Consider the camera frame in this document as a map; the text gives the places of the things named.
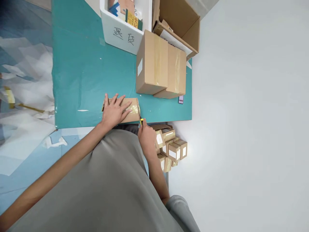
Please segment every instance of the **table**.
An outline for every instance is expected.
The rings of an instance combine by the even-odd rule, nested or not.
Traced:
[[[191,68],[183,104],[138,94],[136,56],[105,43],[101,18],[84,0],[53,1],[52,22],[56,128],[97,125],[105,93],[138,98],[147,122],[192,119]]]

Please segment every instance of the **white label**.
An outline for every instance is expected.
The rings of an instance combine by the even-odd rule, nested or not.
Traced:
[[[161,143],[163,143],[161,134],[157,134],[157,143],[158,143],[158,145],[160,145]]]
[[[183,148],[183,157],[186,156],[186,152],[187,152],[187,147]]]
[[[174,36],[169,34],[166,30],[162,31],[160,37],[165,39],[170,45],[173,45],[174,47],[183,50],[187,55],[189,55],[192,52],[191,49],[189,49],[184,44],[179,42]]]
[[[170,134],[173,134],[173,132],[171,132],[171,133],[168,133],[168,134],[166,134],[165,136],[168,136],[168,135],[170,135]]]
[[[169,155],[169,156],[172,156],[174,159],[176,159],[176,153],[175,153],[175,152],[169,150],[169,151],[168,151],[168,155]]]
[[[139,76],[139,74],[141,73],[143,69],[143,58],[141,59],[141,61],[139,62],[139,65],[137,67],[137,76]]]
[[[177,151],[177,154],[176,154],[176,160],[179,160],[180,159],[180,149]]]
[[[161,168],[162,168],[162,171],[164,170],[164,166],[165,166],[165,159],[161,161]]]

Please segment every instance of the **person's left hand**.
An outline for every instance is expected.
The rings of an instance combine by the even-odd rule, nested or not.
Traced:
[[[118,94],[115,94],[109,103],[108,95],[107,93],[105,94],[104,110],[101,123],[107,126],[110,130],[119,124],[122,120],[124,120],[125,117],[132,111],[124,111],[132,103],[132,101],[129,101],[127,104],[120,106],[122,100],[125,98],[125,95],[121,96],[119,99],[117,99],[117,96]]]

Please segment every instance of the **cardboard box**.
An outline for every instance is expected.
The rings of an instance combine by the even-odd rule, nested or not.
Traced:
[[[155,146],[157,149],[160,149],[164,145],[163,134],[161,130],[157,130],[156,133],[157,133],[157,138],[156,138]]]
[[[162,129],[162,135],[164,141],[166,142],[168,140],[175,138],[175,130],[172,128]]]
[[[187,157],[187,151],[188,151],[188,143],[183,140],[174,141],[174,143],[181,146],[180,149],[180,160]]]
[[[153,0],[152,15],[153,32],[183,50],[186,60],[199,53],[201,19],[186,0]]]
[[[172,169],[172,161],[169,158],[165,158],[164,172],[169,172]]]
[[[178,141],[179,139],[180,139],[180,137],[176,135],[175,138],[174,138],[173,140],[174,140],[174,142],[175,142],[175,141]]]
[[[186,94],[186,54],[168,45],[167,88],[154,94],[157,98],[176,98]]]
[[[170,139],[175,138],[175,130],[173,130],[172,126],[166,124],[155,124],[150,125],[155,131],[162,130],[163,140],[166,142]]]
[[[172,167],[175,167],[175,166],[177,166],[177,165],[178,165],[178,162],[172,161]]]
[[[145,31],[136,55],[136,92],[154,95],[167,88],[168,43]]]
[[[129,101],[132,101],[132,103],[125,110],[132,110],[132,112],[130,112],[125,117],[125,119],[121,121],[121,123],[139,121],[139,119],[140,119],[140,108],[139,108],[139,104],[138,104],[138,99],[137,98],[125,98],[121,102],[120,106],[123,106],[124,104],[126,104]]]
[[[181,146],[176,143],[171,143],[168,145],[168,158],[171,161],[177,162],[180,160],[180,149]]]
[[[165,156],[158,154],[158,159],[160,161],[162,171],[164,171],[165,169],[165,158],[166,158]]]
[[[168,145],[173,143],[174,140],[171,139],[171,140],[168,140],[166,142],[164,142],[164,146],[162,146],[162,148],[160,148],[160,153],[166,157],[168,157]]]

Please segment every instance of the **floor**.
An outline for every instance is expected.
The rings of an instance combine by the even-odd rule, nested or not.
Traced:
[[[201,21],[188,157],[170,172],[201,231],[308,231],[308,1],[220,0]]]

